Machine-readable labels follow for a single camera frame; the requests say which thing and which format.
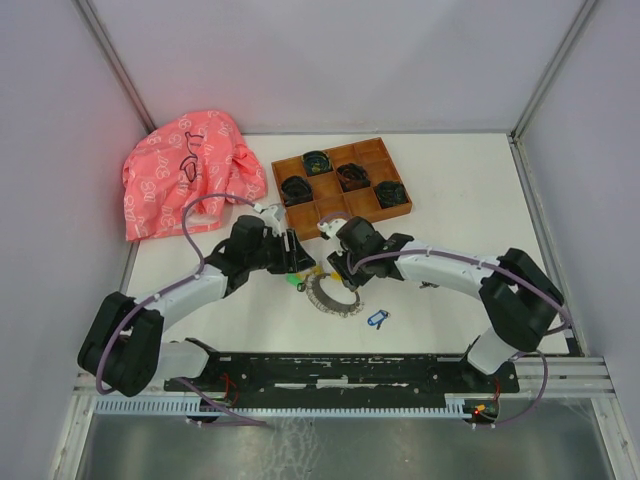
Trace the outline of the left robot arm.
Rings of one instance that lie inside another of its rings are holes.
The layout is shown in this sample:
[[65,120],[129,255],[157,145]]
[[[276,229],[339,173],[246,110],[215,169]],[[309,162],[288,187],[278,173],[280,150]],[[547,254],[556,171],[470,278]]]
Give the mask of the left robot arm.
[[272,275],[305,271],[315,260],[302,247],[296,232],[276,233],[257,216],[242,215],[230,236],[186,278],[145,299],[113,292],[102,301],[80,347],[77,363],[92,374],[97,390],[133,397],[151,382],[186,378],[209,390],[221,378],[213,350],[185,339],[165,343],[164,332],[201,307],[222,300],[242,287],[252,272]]

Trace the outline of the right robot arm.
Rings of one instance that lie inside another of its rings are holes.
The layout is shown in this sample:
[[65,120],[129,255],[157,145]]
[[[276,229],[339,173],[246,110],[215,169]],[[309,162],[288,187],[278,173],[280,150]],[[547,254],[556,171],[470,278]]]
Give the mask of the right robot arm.
[[373,278],[442,287],[478,300],[490,327],[475,340],[458,368],[467,389],[481,391],[507,361],[536,351],[548,335],[569,326],[560,290],[524,251],[471,255],[434,247],[413,236],[384,237],[362,217],[317,224],[337,248],[327,260],[346,288],[355,291]]

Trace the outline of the metal keyring with yellow grip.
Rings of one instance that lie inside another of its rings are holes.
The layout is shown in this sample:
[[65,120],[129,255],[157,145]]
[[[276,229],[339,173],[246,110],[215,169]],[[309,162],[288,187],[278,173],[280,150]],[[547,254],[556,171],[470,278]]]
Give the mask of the metal keyring with yellow grip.
[[333,280],[329,274],[313,273],[305,279],[305,292],[311,304],[322,313],[342,318],[360,313],[363,303],[359,293],[351,292],[343,286],[341,280]]

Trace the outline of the blue key tag with key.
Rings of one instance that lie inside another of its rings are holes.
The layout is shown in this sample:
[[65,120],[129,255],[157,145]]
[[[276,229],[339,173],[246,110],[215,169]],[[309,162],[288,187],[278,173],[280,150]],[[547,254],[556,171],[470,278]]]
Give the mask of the blue key tag with key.
[[367,325],[380,330],[383,323],[390,317],[390,313],[386,310],[378,310],[367,319]]

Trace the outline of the green key tag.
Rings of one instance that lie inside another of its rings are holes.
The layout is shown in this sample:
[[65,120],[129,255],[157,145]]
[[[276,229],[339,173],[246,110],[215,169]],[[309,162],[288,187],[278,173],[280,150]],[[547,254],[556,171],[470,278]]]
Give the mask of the green key tag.
[[303,292],[306,289],[305,279],[299,274],[288,274],[286,276],[286,281],[294,286],[298,292]]

